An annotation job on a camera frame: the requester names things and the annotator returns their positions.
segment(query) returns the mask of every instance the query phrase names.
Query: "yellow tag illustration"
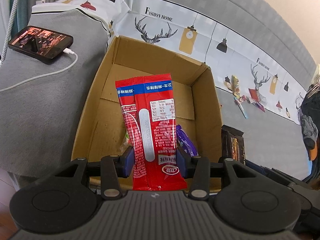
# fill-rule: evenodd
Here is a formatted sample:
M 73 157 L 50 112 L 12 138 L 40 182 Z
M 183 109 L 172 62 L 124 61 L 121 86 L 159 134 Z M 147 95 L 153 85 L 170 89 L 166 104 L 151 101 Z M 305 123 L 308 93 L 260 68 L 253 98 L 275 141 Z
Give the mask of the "yellow tag illustration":
M 185 28 L 180 40 L 179 50 L 187 54 L 192 54 L 193 45 L 197 37 L 197 30 L 193 27 Z
M 271 85 L 270 85 L 270 93 L 271 94 L 275 94 L 276 93 L 276 85 L 278 82 L 278 74 L 276 74 L 275 76 L 273 76 L 272 80 L 271 80 Z

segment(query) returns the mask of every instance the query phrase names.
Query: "metal screw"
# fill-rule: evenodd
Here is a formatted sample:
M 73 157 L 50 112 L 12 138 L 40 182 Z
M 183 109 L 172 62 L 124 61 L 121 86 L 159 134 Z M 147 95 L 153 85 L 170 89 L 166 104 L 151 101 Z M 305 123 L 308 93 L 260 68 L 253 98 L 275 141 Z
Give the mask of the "metal screw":
M 196 198 L 203 198 L 207 195 L 207 193 L 202 189 L 195 189 L 191 192 L 191 195 Z
M 119 190 L 115 188 L 106 189 L 103 193 L 106 197 L 116 197 L 120 194 Z

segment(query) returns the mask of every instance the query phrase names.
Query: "curtain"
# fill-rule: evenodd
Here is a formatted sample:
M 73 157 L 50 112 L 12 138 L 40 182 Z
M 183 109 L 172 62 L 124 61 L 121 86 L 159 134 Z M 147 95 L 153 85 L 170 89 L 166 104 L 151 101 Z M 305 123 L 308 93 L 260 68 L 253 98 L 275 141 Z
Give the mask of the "curtain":
M 36 4 L 36 0 L 19 0 L 17 5 L 17 13 L 14 18 L 11 36 L 17 34 L 20 30 L 28 25 L 31 8 Z M 10 10 L 12 9 L 13 0 L 10 0 Z
M 0 0 L 0 53 L 4 44 L 5 33 L 7 31 L 9 15 L 9 0 Z

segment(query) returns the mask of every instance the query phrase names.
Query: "round pad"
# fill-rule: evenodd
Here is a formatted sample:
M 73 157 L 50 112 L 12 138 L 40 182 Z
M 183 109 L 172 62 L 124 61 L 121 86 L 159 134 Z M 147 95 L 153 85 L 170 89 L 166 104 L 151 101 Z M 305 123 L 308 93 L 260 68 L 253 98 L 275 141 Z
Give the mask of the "round pad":
M 226 223 L 256 234 L 292 229 L 301 212 L 292 191 L 257 178 L 237 179 L 216 195 L 213 205 Z
M 47 190 L 34 196 L 32 204 L 40 211 L 58 211 L 69 203 L 68 194 L 59 190 Z
M 247 209 L 256 212 L 270 212 L 279 204 L 275 195 L 265 191 L 250 191 L 242 196 L 241 202 Z
M 72 178 L 50 177 L 19 190 L 10 213 L 19 228 L 38 234 L 73 230 L 89 221 L 97 207 L 95 194 Z

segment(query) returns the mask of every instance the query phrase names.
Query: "red packet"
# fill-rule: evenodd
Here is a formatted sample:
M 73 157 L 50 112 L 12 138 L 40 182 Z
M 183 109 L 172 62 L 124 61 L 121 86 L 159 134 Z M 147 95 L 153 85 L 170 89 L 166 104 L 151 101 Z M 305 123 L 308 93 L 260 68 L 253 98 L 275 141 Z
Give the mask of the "red packet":
M 134 149 L 133 190 L 151 190 L 148 186 L 141 133 L 137 122 L 132 78 L 116 81 L 116 89 L 124 123 Z
M 133 78 L 143 154 L 151 190 L 187 187 L 176 166 L 176 120 L 170 74 Z

